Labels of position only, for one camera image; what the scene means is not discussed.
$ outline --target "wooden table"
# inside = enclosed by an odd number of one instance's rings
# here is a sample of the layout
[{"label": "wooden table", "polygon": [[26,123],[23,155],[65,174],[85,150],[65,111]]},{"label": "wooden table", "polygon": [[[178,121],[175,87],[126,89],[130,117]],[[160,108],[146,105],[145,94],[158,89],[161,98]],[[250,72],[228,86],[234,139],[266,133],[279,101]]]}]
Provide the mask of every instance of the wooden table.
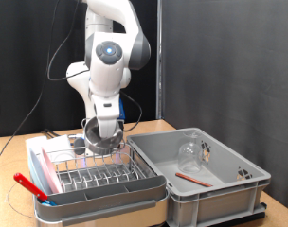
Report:
[{"label": "wooden table", "polygon": [[[133,124],[126,124],[126,129]],[[132,131],[125,133],[125,137],[130,134],[140,134],[154,131],[169,131],[174,127],[163,120],[141,122]],[[58,134],[80,133],[81,130],[57,131]],[[29,176],[27,167],[27,152],[25,140],[40,136],[41,134],[28,134],[16,136],[8,145],[0,158],[0,227],[34,227],[34,218],[22,216],[15,212],[9,206],[8,193],[15,181],[12,179],[16,172],[21,172],[26,177]],[[9,140],[8,137],[0,138],[0,150]],[[10,204],[20,213],[33,217],[32,198],[28,191],[22,186],[16,185],[10,192]],[[259,219],[246,224],[238,225],[239,227],[288,227],[288,209],[267,194],[262,193],[261,201],[265,202],[268,207],[266,218]]]}]

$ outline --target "black curtain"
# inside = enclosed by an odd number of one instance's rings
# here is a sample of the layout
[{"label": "black curtain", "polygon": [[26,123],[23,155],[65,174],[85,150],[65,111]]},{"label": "black curtain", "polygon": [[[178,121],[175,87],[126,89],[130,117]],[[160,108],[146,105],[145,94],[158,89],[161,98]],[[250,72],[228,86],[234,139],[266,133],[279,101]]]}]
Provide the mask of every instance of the black curtain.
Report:
[{"label": "black curtain", "polygon": [[288,207],[288,0],[163,1],[164,116],[272,175]]},{"label": "black curtain", "polygon": [[[132,1],[151,47],[152,57],[141,71],[132,72],[125,92],[143,109],[142,120],[155,119],[157,1]],[[69,32],[77,2],[61,1],[52,39],[53,54]],[[50,26],[56,0],[0,0],[0,136],[12,135],[34,106],[45,79]],[[57,55],[52,78],[63,78],[70,63],[84,59],[84,20],[87,5],[78,8],[71,37]],[[114,32],[122,27],[115,24]],[[135,122],[139,110],[123,98],[126,121]],[[81,96],[67,81],[47,81],[42,100],[19,134],[78,129],[85,117]]]}]

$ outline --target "glass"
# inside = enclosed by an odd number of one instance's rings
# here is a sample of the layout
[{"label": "glass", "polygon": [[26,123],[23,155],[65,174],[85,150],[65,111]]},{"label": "glass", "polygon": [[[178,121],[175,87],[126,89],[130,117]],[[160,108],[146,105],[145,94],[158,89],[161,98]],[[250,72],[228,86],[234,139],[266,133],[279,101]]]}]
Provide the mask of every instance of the glass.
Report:
[{"label": "glass", "polygon": [[202,136],[202,131],[184,131],[184,135],[190,138],[191,141],[182,145],[179,149],[178,167],[186,173],[198,173],[202,168],[203,150],[197,144],[197,139]]}]

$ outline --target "dish rack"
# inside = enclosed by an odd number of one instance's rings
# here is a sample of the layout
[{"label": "dish rack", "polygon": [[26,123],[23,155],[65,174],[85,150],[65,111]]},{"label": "dish rack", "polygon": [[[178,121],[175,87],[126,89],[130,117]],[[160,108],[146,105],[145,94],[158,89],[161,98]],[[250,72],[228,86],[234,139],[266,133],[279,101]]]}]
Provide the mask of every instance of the dish rack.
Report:
[{"label": "dish rack", "polygon": [[63,193],[48,195],[57,206],[45,206],[33,197],[36,226],[126,227],[165,222],[170,196],[166,178],[156,176],[129,145],[120,145],[111,155],[75,155],[53,163]]},{"label": "dish rack", "polygon": [[138,166],[139,159],[129,145],[121,144],[118,149],[107,156],[76,155],[74,159],[54,164],[63,192],[81,190],[90,187],[124,183],[155,176],[148,168]]}]

